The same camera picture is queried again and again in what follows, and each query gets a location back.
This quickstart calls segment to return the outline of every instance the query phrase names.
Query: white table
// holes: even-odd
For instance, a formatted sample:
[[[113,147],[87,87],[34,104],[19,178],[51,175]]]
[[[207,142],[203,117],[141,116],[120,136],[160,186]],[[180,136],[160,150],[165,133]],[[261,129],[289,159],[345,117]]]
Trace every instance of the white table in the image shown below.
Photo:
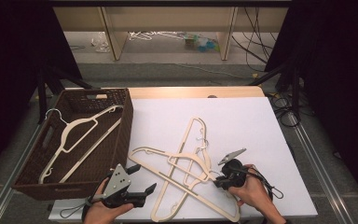
[[[212,160],[212,170],[219,172],[217,163],[229,152],[247,148],[238,159],[242,163],[255,164],[268,182],[281,190],[282,199],[274,198],[281,214],[285,217],[314,217],[315,207],[296,168],[290,150],[284,140],[274,113],[265,97],[243,98],[179,98],[179,99],[132,99],[134,117],[131,130],[130,150],[137,147],[154,147],[164,151],[176,152],[182,141],[187,124],[192,117],[203,119],[207,127],[208,153]],[[145,162],[153,164],[161,171],[169,165],[153,155],[145,156]],[[130,192],[144,191],[157,183],[156,190],[146,199],[143,208],[135,208],[117,218],[118,221],[150,221],[150,213],[159,195],[163,180],[141,168],[131,175]],[[221,189],[212,182],[198,184],[193,188],[205,198],[228,211],[232,202],[225,199]],[[175,193],[166,195],[161,214],[169,212],[173,202],[182,196],[181,190],[173,188]],[[84,199],[56,201],[49,219],[58,222],[79,222],[81,210],[67,219],[60,217],[64,208],[75,207]],[[241,218],[261,217],[254,208],[241,207]],[[188,196],[184,205],[172,221],[224,220],[211,208]]]

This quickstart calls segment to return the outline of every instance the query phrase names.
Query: gray floor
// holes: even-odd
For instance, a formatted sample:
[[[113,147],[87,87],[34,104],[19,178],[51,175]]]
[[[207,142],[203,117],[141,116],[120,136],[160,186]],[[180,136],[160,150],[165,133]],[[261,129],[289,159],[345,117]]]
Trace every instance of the gray floor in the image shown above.
[[[214,38],[214,34],[202,34]],[[145,86],[237,86],[247,85],[254,76],[262,76],[264,64],[246,54],[232,43],[227,61],[221,61],[219,52],[210,49],[199,52],[186,48],[183,40],[172,37],[153,35],[151,41],[135,39],[128,41],[120,61],[111,61],[109,53],[96,53],[91,46],[96,34],[66,34],[68,42],[73,46],[74,56],[85,81],[96,87],[145,87]],[[235,34],[245,47],[248,42],[243,34]],[[273,46],[274,40],[270,34],[263,34],[263,42]],[[261,48],[255,44],[250,50],[264,57]],[[274,92],[274,84],[278,77],[263,83],[265,92]],[[306,130],[317,151],[325,170],[337,187],[340,197],[345,202],[352,223],[358,223],[358,185],[353,180],[345,164],[335,156],[331,144],[319,120],[311,115],[305,97],[301,104],[301,124]],[[10,146],[0,157],[0,190],[15,168],[21,154],[27,148],[29,139],[34,134],[38,121],[38,101],[35,95],[29,103],[29,110],[23,116],[18,131],[14,134]],[[339,223],[331,203],[315,174],[310,160],[305,153],[302,143],[296,135],[295,128],[282,126],[282,132],[288,144],[295,152],[296,164],[300,171],[310,196],[317,208],[319,216],[308,218],[292,218],[293,223]],[[51,223],[48,220],[48,208],[53,202],[39,202],[18,192],[14,192],[5,213],[0,217],[0,223]]]

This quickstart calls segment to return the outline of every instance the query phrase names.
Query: wrist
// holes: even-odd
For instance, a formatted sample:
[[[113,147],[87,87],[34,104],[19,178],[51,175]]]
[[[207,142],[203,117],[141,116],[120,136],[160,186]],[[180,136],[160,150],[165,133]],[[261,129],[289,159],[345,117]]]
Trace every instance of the wrist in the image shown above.
[[[262,207],[258,208],[261,214],[273,224],[283,224],[286,223],[286,220],[281,216],[278,209],[272,202],[264,204]]]

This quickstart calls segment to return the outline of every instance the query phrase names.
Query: floor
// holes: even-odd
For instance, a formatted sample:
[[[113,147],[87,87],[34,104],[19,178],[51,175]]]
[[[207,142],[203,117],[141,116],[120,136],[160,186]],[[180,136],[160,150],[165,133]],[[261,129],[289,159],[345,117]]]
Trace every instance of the floor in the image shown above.
[[[193,34],[215,39],[212,33]],[[120,60],[113,62],[110,53],[96,52],[97,48],[92,46],[98,44],[98,33],[66,33],[84,80],[99,87],[234,86],[246,85],[255,77],[264,75],[257,70],[262,70],[265,64],[250,53],[246,54],[235,42],[231,43],[228,60],[222,61],[216,49],[201,52],[197,48],[186,46],[184,40],[176,38],[182,35],[184,34],[164,33],[141,36],[149,40],[134,37],[133,40],[127,41]],[[263,48],[255,43],[249,43],[246,39],[251,35],[234,34],[237,41],[246,49],[266,60]],[[261,34],[261,39],[265,46],[273,48],[277,36],[278,34]],[[275,92],[274,84],[277,78],[263,83],[261,87],[265,93]],[[64,85],[73,86],[69,82],[64,82]],[[283,96],[290,97],[290,92]],[[358,223],[358,186],[345,164],[333,154],[334,146],[319,120],[312,116],[312,110],[307,105],[304,94],[300,104],[300,126],[286,127],[283,124],[290,120],[283,118],[282,132],[294,152],[298,170],[319,215],[291,220],[293,223]],[[276,105],[282,105],[282,102],[276,102]],[[2,189],[10,189],[11,183],[8,180],[13,178],[13,171],[18,169],[18,161],[26,156],[24,149],[28,148],[29,140],[38,129],[37,121],[38,101],[35,95],[30,100],[29,110],[18,127],[19,131],[12,137],[12,144],[1,155],[0,192]],[[0,194],[0,201],[5,200],[3,197],[7,200],[3,205],[0,204],[0,211],[4,211],[0,214],[0,223],[51,223],[48,215],[53,202],[36,201],[14,190],[9,190],[5,195]],[[343,205],[334,204],[337,201],[342,201]],[[342,209],[347,211],[340,214],[339,211]],[[247,223],[260,223],[260,220]]]

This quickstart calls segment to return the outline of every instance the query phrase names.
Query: black panel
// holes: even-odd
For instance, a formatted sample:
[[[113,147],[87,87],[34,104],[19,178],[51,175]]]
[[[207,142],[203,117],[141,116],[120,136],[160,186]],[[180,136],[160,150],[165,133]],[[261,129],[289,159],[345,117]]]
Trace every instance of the black panel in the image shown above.
[[[0,0],[0,153],[7,147],[45,65],[81,77],[50,7]]]
[[[358,4],[334,4],[305,75],[310,103],[358,183]]]

